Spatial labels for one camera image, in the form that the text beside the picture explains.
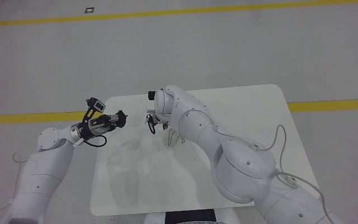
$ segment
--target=yellow line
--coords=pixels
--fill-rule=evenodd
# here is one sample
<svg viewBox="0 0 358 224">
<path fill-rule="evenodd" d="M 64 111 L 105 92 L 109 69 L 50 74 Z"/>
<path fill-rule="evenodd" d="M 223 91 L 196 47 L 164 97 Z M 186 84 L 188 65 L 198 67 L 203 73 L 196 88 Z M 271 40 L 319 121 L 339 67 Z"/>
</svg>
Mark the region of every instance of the yellow line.
<svg viewBox="0 0 358 224">
<path fill-rule="evenodd" d="M 72 122 L 82 120 L 85 112 L 45 113 L 45 114 L 11 114 L 0 115 L 0 124 Z"/>
<path fill-rule="evenodd" d="M 289 102 L 291 113 L 358 110 L 358 100 Z M 45 113 L 45 114 L 11 114 L 0 115 L 0 124 L 73 122 L 82 120 L 85 112 Z"/>
<path fill-rule="evenodd" d="M 185 10 L 166 10 L 166 11 L 134 12 L 134 13 L 109 14 L 109 15 L 76 16 L 76 17 L 67 17 L 67 18 L 40 18 L 40 19 L 34 19 L 34 20 L 0 21 L 0 26 L 52 24 L 52 23 L 57 23 L 57 22 L 83 22 L 83 21 L 94 21 L 94 20 L 115 20 L 115 19 L 121 19 L 121 18 L 173 16 L 173 15 L 201 14 L 201 13 L 214 13 L 214 12 L 271 10 L 271 9 L 282 9 L 282 8 L 332 6 L 332 5 L 337 5 L 337 4 L 357 4 L 357 3 L 358 3 L 358 0 L 317 0 L 317 1 L 307 1 L 307 2 L 253 4 L 253 5 L 248 5 L 248 6 L 191 8 L 191 9 L 185 9 Z"/>
<path fill-rule="evenodd" d="M 358 110 L 358 100 L 317 101 L 317 102 L 289 102 L 291 113 Z"/>
</svg>

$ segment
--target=white table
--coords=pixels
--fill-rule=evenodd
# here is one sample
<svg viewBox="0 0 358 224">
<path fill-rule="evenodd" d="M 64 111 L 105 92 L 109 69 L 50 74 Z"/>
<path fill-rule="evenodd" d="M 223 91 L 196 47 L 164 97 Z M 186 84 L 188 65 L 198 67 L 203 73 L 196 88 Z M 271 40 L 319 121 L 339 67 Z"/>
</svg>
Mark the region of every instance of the white table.
<svg viewBox="0 0 358 224">
<path fill-rule="evenodd" d="M 282 124 L 288 141 L 283 159 L 286 172 L 317 185 L 295 124 L 279 87 L 275 85 L 189 91 L 210 109 L 220 125 L 237 136 L 271 145 Z M 96 216 L 250 206 L 235 204 L 217 191 L 206 154 L 197 145 L 180 140 L 168 147 L 168 130 L 156 126 L 153 135 L 145 123 L 153 101 L 147 95 L 112 97 L 106 114 L 123 110 L 128 115 L 122 129 L 106 134 L 108 143 L 98 149 L 93 178 L 91 211 Z M 279 160 L 280 132 L 271 150 Z M 318 194 L 306 185 L 310 193 Z"/>
</svg>

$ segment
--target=black base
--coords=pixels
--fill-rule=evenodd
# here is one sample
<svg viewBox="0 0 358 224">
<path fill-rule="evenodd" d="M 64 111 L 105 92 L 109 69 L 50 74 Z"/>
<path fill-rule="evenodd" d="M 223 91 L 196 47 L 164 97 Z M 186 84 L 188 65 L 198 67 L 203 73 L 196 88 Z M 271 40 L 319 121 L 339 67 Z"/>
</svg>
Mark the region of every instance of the black base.
<svg viewBox="0 0 358 224">
<path fill-rule="evenodd" d="M 178 224 L 194 221 L 216 222 L 215 212 L 213 209 L 166 212 L 165 224 Z"/>
</svg>

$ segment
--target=floor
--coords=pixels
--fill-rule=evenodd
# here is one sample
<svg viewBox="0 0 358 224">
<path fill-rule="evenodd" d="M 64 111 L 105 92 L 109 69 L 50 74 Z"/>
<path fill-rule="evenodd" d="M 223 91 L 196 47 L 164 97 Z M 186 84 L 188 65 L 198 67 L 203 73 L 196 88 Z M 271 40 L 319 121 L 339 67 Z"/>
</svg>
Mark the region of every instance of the floor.
<svg viewBox="0 0 358 224">
<path fill-rule="evenodd" d="M 91 96 L 106 101 L 167 84 L 198 90 L 274 83 L 287 102 L 357 99 L 358 5 L 346 1 L 298 7 L 298 1 L 283 0 L 0 0 L 0 114 L 84 111 L 84 100 Z M 262 10 L 184 13 L 274 3 Z M 295 7 L 277 9 L 282 3 Z M 182 11 L 112 20 L 1 23 L 83 17 L 88 16 L 86 7 L 95 7 L 93 15 Z M 346 223 L 357 222 L 357 110 L 292 116 L 328 207 Z M 43 129 L 71 123 L 0 124 L 1 205 L 15 181 L 17 165 L 11 155 L 18 151 L 27 158 Z M 143 221 L 143 214 L 91 214 L 95 159 L 95 149 L 76 149 L 48 208 L 48 223 Z M 265 223 L 253 207 L 238 208 L 237 213 L 243 223 Z"/>
</svg>

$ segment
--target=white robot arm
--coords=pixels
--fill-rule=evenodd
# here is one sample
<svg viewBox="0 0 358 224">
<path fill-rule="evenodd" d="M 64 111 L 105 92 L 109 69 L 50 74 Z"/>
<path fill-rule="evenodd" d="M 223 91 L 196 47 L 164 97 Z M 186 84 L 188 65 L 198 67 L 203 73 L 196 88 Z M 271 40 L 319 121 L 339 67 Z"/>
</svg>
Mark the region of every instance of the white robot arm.
<svg viewBox="0 0 358 224">
<path fill-rule="evenodd" d="M 126 115 L 121 110 L 115 115 L 92 118 L 95 112 L 103 113 L 105 105 L 95 98 L 87 100 L 87 105 L 88 111 L 81 123 L 62 130 L 48 128 L 40 134 L 39 148 L 22 169 L 17 194 L 1 224 L 44 223 L 46 209 L 66 176 L 74 148 L 82 142 L 90 144 L 87 140 L 122 128 L 126 123 Z"/>
<path fill-rule="evenodd" d="M 248 139 L 232 136 L 217 126 L 208 108 L 177 86 L 166 86 L 148 93 L 155 110 L 148 110 L 148 125 L 162 123 L 204 150 L 218 191 L 236 203 L 255 202 L 267 223 L 335 223 L 342 221 L 330 211 L 326 216 L 322 202 L 295 183 L 280 181 L 270 148 Z"/>
</svg>

